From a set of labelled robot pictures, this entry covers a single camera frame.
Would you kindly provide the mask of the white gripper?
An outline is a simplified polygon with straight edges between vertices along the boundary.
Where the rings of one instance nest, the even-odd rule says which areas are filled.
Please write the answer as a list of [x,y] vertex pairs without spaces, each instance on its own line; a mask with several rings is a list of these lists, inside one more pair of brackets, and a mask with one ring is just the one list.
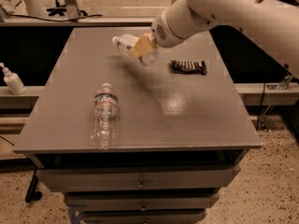
[[152,33],[140,36],[132,47],[135,58],[142,57],[157,49],[157,44],[162,48],[173,48],[186,40],[188,33],[188,6],[173,5],[164,10],[152,23]]

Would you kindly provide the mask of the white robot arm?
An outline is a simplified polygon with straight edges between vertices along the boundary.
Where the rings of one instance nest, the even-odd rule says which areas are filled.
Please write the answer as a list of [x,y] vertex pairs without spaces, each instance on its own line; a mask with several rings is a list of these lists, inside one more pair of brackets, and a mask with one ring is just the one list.
[[299,7],[278,0],[177,0],[133,46],[136,58],[173,48],[218,25],[242,33],[292,75],[299,76]]

